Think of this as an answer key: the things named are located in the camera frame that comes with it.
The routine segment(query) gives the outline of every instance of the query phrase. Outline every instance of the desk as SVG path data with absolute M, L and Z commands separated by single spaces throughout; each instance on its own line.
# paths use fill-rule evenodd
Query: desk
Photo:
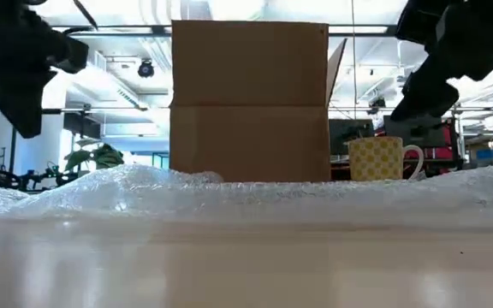
M 418 163 L 418 159 L 405 159 L 405 166 L 411 166 Z M 463 161 L 455 161 L 451 159 L 425 159 L 422 170 L 427 174 L 430 169 L 453 169 L 463 165 Z M 405 169 L 404 177 L 410 176 L 409 171 Z M 330 163 L 330 173 L 333 181 L 350 181 L 351 173 L 349 172 L 349 161 L 340 161 Z
M 0 307 L 493 307 L 484 228 L 122 218 L 0 219 Z

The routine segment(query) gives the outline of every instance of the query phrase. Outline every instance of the ceiling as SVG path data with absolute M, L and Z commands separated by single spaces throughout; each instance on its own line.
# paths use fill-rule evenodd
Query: ceiling
M 332 25 L 394 25 L 406 0 L 82 0 L 101 26 L 168 25 L 176 19 L 316 21 Z M 52 26 L 88 25 L 71 0 L 50 0 L 36 7 Z M 121 31 L 134 33 L 140 29 Z M 170 38 L 135 38 L 83 36 L 81 40 L 105 58 L 103 71 L 93 76 L 81 72 L 72 76 L 74 86 L 68 91 L 67 106 L 91 104 L 96 108 L 132 107 L 117 94 L 123 86 L 141 103 L 147 112 L 117 110 L 94 114 L 102 123 L 156 124 L 157 132 L 141 132 L 168 142 L 169 106 L 172 94 L 172 56 Z M 330 38 L 333 51 L 344 38 Z M 142 59 L 151 59 L 155 74 L 140 78 L 137 74 Z M 399 42 L 390 37 L 357 37 L 349 39 L 335 90 L 331 99 L 330 117 L 367 118 L 364 112 L 340 110 L 345 107 L 368 107 L 377 96 L 383 96 L 388 107 L 400 102 L 402 77 L 412 72 L 425 59 L 423 46 Z M 456 80 L 462 107 L 493 107 L 493 73 L 483 82 Z M 462 115 L 468 132 L 493 129 L 493 112 L 470 111 Z M 131 134 L 130 143 L 138 141 Z

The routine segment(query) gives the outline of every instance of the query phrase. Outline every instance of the plant leaf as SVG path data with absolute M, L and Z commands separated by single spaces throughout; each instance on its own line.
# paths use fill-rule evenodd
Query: plant leaf
M 66 163 L 66 168 L 64 169 L 65 171 L 68 171 L 91 159 L 91 152 L 78 150 L 68 154 L 64 159 L 68 160 L 68 163 Z
M 122 158 L 118 156 L 116 152 L 106 153 L 105 155 L 97 157 L 94 161 L 97 164 L 97 169 L 112 168 L 120 164 L 124 164 Z

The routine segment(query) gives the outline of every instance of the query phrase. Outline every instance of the yellow mug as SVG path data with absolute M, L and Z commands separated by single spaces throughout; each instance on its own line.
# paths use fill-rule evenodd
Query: yellow mug
M 419 155 L 418 165 L 410 179 L 418 176 L 424 163 L 423 151 L 416 145 L 402 147 L 399 137 L 356 139 L 350 141 L 348 147 L 353 181 L 402 180 L 403 158 L 410 150 Z

